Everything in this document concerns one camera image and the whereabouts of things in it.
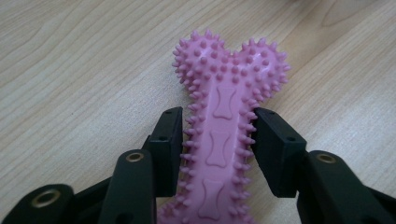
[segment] dog chew toy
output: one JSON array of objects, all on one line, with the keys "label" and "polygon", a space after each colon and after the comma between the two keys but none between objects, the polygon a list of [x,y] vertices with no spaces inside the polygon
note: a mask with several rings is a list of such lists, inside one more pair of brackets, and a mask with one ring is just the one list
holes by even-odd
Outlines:
[{"label": "dog chew toy", "polygon": [[218,35],[192,32],[180,39],[173,66],[194,103],[188,108],[191,125],[183,143],[178,192],[158,211],[161,224],[254,223],[243,203],[250,182],[244,173],[254,144],[249,135],[256,119],[253,109],[287,83],[290,67],[276,43],[250,38],[240,51],[224,48]]}]

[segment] embossed bone shape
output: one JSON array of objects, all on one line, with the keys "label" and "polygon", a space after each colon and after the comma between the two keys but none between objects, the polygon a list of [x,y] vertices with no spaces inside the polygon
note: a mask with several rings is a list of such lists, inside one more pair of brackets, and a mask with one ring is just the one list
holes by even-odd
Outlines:
[{"label": "embossed bone shape", "polygon": [[259,102],[288,82],[286,53],[263,38],[257,43],[251,38],[231,53],[218,35],[194,31],[174,54],[180,83],[194,100],[188,106],[193,115],[186,119],[190,140],[183,143],[188,152],[181,155],[179,191],[160,208],[159,223],[254,223],[243,203],[249,196],[244,191],[246,157],[252,156],[248,146],[254,143],[250,121]]}]

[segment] wooden table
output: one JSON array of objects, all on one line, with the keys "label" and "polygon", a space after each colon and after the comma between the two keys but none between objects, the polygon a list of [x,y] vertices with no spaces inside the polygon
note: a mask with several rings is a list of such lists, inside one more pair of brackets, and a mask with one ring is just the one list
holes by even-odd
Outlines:
[{"label": "wooden table", "polygon": [[[109,177],[165,109],[186,107],[172,50],[206,28],[229,49],[252,36],[277,41],[289,54],[290,83],[262,106],[287,120],[307,150],[341,156],[365,185],[396,197],[395,1],[6,0],[0,219],[38,187],[79,192]],[[250,214],[299,223],[295,200],[274,197],[250,163]]]}]

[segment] wood grain surface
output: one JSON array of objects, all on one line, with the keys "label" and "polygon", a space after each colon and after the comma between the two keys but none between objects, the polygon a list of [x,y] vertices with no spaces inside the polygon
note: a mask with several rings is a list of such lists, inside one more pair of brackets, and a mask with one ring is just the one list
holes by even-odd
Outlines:
[{"label": "wood grain surface", "polygon": [[[38,187],[79,192],[109,177],[165,109],[186,107],[172,50],[206,28],[229,49],[252,36],[277,41],[290,83],[262,106],[307,150],[339,155],[365,185],[396,197],[395,1],[3,0],[0,219]],[[250,163],[250,214],[300,223],[296,201],[274,197]]]}]

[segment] spiky rubber toy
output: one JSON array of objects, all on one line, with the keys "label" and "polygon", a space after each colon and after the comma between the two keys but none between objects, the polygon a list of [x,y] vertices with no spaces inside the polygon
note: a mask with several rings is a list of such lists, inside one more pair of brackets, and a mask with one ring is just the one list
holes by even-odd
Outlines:
[{"label": "spiky rubber toy", "polygon": [[276,52],[276,43],[257,43],[251,38],[242,49],[224,49],[218,35],[206,31],[181,39],[174,51],[177,76],[194,100],[186,119],[190,137],[183,143],[184,164],[179,190],[174,200],[159,209],[160,224],[241,224],[254,223],[243,203],[249,193],[244,172],[246,158],[253,154],[248,146],[257,117],[253,109],[259,102],[280,91],[287,83],[286,53]]}]

